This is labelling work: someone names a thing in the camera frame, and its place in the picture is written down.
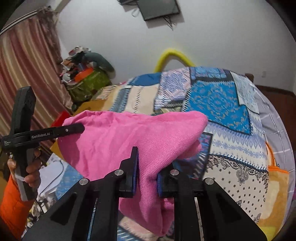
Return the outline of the person left hand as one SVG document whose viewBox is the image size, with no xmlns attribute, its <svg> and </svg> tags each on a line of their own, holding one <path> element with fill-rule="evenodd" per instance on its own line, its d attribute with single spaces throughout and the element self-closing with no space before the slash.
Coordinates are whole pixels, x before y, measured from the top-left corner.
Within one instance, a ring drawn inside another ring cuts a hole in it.
<svg viewBox="0 0 296 241">
<path fill-rule="evenodd" d="M 27 166 L 26 169 L 28 175 L 25 177 L 25 182 L 34 189 L 39 188 L 39 185 L 41 184 L 39 172 L 39 169 L 41 168 L 41 160 L 39 159 L 40 154 L 41 151 L 39 149 L 34 149 L 34 159 L 32 163 L 29 166 Z M 9 158 L 7 161 L 7 165 L 10 170 L 13 182 L 15 185 L 17 185 L 15 178 L 16 161 L 13 158 Z"/>
</svg>

